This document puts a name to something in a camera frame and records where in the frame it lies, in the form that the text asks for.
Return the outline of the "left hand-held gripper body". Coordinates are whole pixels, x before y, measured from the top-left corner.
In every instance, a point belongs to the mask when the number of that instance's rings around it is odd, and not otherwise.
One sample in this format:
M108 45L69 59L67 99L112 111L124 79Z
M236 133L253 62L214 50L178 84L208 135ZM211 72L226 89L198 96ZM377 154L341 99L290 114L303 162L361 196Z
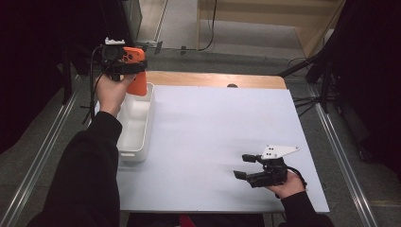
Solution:
M125 53L124 40L105 38L105 44L101 47L102 71L112 80L120 80L117 68L122 65L121 59Z

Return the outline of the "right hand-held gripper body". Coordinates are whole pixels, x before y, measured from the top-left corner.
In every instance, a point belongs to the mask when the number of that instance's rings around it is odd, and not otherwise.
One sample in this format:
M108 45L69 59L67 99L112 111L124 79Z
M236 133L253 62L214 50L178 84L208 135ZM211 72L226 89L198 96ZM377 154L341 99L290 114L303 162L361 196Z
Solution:
M264 187L283 184L287 181L288 166L284 156L299 151L299 147L267 145L257 157L256 163L262 165L263 171L250 174L251 187Z

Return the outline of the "orange phone case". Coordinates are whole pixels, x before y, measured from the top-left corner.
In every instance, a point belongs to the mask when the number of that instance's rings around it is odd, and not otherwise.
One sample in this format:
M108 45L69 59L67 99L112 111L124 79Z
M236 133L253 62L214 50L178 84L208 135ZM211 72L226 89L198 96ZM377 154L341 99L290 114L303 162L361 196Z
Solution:
M125 46L124 51L123 62L125 64L147 61L145 52L141 48ZM133 75L135 75L135 79L129 85L127 92L130 95L145 96L148 92L146 71Z

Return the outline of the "white plastic bin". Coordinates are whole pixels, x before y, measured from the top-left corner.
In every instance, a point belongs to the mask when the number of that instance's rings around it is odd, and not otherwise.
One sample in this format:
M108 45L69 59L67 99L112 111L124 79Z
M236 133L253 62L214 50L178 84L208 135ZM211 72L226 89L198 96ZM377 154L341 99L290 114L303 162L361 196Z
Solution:
M122 132L117 148L122 162L143 162L148 156L148 146L154 116L154 86L147 84L147 94L127 94L117 119Z

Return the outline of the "person's right hand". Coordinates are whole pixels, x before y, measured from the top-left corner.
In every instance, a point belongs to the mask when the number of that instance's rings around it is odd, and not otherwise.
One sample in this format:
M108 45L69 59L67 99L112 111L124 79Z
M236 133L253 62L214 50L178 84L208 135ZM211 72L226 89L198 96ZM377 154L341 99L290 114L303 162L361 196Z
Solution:
M287 181L284 184L268 186L268 190L275 193L280 199L287 198L305 191L301 178L289 171Z

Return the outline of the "person's left hand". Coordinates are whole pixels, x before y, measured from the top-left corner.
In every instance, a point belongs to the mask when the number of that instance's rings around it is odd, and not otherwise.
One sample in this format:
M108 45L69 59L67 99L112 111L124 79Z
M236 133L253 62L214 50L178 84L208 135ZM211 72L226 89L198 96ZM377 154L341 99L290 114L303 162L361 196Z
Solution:
M117 117L129 85L135 75L124 76L120 81L114 81L106 75L96 79L96 96L99 101L99 110Z

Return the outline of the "dark cabinet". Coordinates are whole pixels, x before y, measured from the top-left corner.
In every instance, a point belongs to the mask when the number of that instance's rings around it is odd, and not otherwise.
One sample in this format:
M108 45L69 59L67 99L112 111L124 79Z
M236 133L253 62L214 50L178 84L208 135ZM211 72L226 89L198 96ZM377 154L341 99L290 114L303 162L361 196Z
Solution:
M104 38L136 46L143 15L139 0L98 0L105 26Z

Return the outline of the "black metal stand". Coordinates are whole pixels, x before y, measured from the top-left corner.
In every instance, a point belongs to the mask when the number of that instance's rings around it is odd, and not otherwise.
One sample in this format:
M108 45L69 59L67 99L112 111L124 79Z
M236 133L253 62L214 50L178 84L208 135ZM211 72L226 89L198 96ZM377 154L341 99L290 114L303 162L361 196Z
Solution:
M63 100L66 105L73 94L71 66L83 76L91 76L94 71L94 62L99 61L96 52L102 47L98 45L89 49L79 44L63 44L61 46L61 73L63 82Z

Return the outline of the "white board sheet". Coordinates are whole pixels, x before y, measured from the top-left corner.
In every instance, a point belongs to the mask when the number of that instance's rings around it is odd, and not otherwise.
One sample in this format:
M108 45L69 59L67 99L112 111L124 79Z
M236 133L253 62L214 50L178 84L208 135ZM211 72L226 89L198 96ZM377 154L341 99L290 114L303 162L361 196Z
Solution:
M307 182L318 212L328 204L289 91L196 86L154 88L148 157L119 164L120 208L136 213L275 213L283 206L265 188L252 188L236 171L268 145L295 147L287 165Z

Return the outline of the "red garment with zipper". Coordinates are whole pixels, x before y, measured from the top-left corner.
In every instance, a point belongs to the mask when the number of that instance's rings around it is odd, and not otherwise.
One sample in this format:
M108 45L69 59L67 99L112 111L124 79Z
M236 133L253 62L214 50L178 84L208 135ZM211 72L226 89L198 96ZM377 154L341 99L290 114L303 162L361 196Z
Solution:
M196 227L188 215L179 215L179 221L181 227Z

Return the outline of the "wooden table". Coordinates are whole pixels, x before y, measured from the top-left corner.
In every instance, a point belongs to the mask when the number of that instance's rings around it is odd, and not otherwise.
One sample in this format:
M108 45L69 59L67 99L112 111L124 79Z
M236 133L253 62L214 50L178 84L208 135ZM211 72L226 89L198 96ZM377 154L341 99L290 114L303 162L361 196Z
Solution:
M238 88L287 88L284 79L278 76L147 71L147 79L155 85L228 87L234 84Z

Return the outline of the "black curtain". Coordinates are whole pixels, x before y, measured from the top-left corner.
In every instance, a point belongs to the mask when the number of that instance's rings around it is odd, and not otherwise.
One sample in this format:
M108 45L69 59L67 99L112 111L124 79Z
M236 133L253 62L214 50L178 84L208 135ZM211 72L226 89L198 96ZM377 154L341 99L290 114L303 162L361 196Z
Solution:
M0 0L0 154L66 85L65 57L87 73L101 26L98 0Z
M332 38L349 125L401 181L401 0L346 0Z

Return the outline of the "black tripod stand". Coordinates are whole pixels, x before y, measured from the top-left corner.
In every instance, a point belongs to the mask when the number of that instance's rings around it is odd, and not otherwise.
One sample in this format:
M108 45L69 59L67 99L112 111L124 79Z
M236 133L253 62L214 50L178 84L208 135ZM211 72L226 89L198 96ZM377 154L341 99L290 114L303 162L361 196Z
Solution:
M307 68L308 65L310 65L311 68L305 76L306 82L308 84L312 84L318 79L321 79L321 91L317 96L295 98L295 108L307 106L303 112L299 113L299 116L301 116L319 104L322 107L323 112L328 114L327 103L335 101L336 97L329 95L332 80L332 63L326 57L324 57L322 54L316 54L310 58L304 59L302 62L294 66L289 67L288 69L279 73L278 76L285 78L303 68Z

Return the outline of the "light wooden shelf unit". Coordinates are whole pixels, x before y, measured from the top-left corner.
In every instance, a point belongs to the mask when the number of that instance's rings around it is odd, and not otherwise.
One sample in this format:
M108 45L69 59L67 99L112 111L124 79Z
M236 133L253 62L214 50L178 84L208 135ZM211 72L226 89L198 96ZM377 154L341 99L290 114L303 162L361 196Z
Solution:
M311 57L327 31L334 29L346 0L197 0L197 44L201 20L293 26L306 57Z

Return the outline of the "metal floor rail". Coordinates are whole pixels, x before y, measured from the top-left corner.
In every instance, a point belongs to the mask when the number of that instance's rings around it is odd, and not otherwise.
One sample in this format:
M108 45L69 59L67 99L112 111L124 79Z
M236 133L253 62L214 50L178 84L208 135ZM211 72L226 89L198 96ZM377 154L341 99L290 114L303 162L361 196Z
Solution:
M44 169L44 165L47 162L51 150L61 133L65 121L77 100L79 90L84 81L85 78L83 76L76 75L74 77L72 96L61 106L24 179L12 197L8 209L1 218L0 227L14 227L17 223L31 192Z
M354 169L352 168L338 134L331 121L330 115L323 110L323 105L318 104L316 107L319 118L321 119L323 128L329 143L333 149L336 160L339 164L340 171L345 180L347 188L350 192L354 206L357 209L359 217L364 227L378 227L373 210L365 196L365 193L357 179Z

